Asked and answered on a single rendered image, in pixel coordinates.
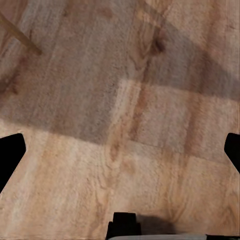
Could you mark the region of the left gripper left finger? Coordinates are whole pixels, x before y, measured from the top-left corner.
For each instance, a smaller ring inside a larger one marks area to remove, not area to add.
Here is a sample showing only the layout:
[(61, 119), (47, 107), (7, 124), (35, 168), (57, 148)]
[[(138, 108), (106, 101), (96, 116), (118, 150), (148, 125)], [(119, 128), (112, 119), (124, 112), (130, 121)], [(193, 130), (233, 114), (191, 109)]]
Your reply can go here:
[(0, 193), (26, 153), (21, 133), (0, 138)]

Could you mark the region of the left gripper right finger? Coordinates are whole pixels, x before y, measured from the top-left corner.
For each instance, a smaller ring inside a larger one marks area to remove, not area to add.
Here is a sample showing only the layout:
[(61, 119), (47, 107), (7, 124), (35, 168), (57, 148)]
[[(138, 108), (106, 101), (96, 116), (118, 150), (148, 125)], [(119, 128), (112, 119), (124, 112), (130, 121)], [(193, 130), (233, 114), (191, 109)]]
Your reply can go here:
[(224, 151), (240, 173), (240, 135), (228, 133)]

